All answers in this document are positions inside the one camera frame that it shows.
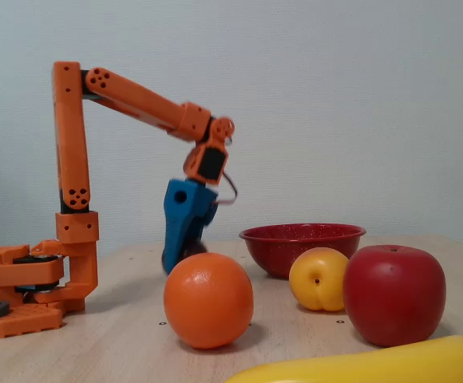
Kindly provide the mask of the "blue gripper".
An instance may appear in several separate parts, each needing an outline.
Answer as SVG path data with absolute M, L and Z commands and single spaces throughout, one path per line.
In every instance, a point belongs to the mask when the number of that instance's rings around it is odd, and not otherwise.
M 189 229 L 189 243 L 201 243 L 204 229 L 212 222 L 217 193 L 195 180 L 172 179 L 164 196 L 166 232 L 162 253 L 165 274 L 182 260 Z

